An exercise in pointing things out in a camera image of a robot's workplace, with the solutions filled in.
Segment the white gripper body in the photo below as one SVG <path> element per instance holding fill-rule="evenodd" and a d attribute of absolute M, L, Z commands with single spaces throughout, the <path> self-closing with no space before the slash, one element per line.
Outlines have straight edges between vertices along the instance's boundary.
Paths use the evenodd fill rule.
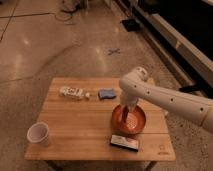
<path fill-rule="evenodd" d="M 120 95 L 120 104 L 122 107 L 127 107 L 132 112 L 138 103 L 138 98 L 128 93 L 122 92 Z"/>

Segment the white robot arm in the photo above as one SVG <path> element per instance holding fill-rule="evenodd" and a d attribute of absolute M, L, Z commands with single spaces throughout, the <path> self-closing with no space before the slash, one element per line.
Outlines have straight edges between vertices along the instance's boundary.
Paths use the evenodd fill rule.
<path fill-rule="evenodd" d="M 213 99 L 154 86 L 147 80 L 148 73 L 142 67 L 123 75 L 119 80 L 120 103 L 133 109 L 140 99 L 144 99 L 213 134 Z"/>

